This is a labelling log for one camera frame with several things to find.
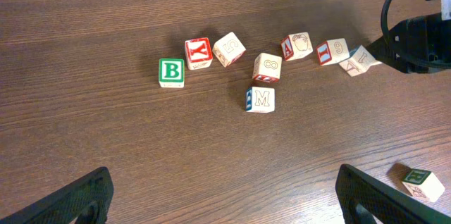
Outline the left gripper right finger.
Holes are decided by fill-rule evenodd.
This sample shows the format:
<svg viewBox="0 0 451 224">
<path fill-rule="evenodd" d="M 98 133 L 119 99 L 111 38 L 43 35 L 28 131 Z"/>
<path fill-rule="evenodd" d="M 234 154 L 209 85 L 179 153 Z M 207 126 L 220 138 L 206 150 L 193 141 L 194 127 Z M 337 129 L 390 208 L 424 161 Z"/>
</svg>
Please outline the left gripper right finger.
<svg viewBox="0 0 451 224">
<path fill-rule="evenodd" d="M 342 164 L 335 191 L 346 224 L 449 223 L 450 217 L 408 197 L 349 164 Z"/>
</svg>

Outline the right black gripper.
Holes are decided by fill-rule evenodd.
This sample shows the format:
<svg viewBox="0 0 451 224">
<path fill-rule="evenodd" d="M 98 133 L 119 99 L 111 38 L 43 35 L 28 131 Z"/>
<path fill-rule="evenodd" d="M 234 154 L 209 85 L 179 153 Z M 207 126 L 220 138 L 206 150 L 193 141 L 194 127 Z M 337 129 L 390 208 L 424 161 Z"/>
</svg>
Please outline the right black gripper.
<svg viewBox="0 0 451 224">
<path fill-rule="evenodd" d="M 403 20 L 390 30 L 400 49 L 389 47 L 383 37 L 367 46 L 378 61 L 402 73 L 437 73 L 450 68 L 450 21 L 441 14 Z"/>
</svg>

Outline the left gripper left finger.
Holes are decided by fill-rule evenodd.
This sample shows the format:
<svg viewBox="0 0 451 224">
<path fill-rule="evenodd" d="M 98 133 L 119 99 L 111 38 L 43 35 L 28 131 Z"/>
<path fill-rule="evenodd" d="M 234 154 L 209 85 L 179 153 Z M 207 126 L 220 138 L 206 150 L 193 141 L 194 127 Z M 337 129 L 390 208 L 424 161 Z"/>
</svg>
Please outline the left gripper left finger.
<svg viewBox="0 0 451 224">
<path fill-rule="evenodd" d="M 112 198 L 109 170 L 99 167 L 1 222 L 105 224 Z"/>
</svg>

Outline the wooden block green R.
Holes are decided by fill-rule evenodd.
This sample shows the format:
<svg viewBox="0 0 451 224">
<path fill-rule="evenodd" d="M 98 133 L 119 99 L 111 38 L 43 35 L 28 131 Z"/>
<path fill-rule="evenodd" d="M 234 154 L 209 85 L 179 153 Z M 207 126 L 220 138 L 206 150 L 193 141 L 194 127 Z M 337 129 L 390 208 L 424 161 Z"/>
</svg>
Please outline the wooden block green R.
<svg viewBox="0 0 451 224">
<path fill-rule="evenodd" d="M 445 191 L 441 181 L 429 170 L 411 169 L 402 184 L 413 197 L 430 202 L 436 202 Z"/>
</svg>

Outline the wooden block number 1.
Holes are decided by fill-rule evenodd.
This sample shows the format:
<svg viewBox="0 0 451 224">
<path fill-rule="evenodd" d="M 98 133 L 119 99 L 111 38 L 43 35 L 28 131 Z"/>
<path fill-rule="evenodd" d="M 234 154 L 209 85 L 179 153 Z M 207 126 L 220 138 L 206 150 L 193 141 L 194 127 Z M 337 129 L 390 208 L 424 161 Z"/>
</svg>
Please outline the wooden block number 1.
<svg viewBox="0 0 451 224">
<path fill-rule="evenodd" d="M 364 46 L 353 50 L 351 57 L 339 62 L 339 66 L 351 77 L 364 74 L 371 66 L 380 64 Z"/>
</svg>

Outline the wooden block red I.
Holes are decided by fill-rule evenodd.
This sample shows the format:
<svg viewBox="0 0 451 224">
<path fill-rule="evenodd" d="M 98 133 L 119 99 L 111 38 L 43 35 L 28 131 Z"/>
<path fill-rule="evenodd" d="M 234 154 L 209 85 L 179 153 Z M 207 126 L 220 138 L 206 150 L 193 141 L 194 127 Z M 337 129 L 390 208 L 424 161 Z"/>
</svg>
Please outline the wooden block red I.
<svg viewBox="0 0 451 224">
<path fill-rule="evenodd" d="M 342 62 L 350 57 L 345 38 L 327 40 L 316 47 L 320 66 Z"/>
</svg>

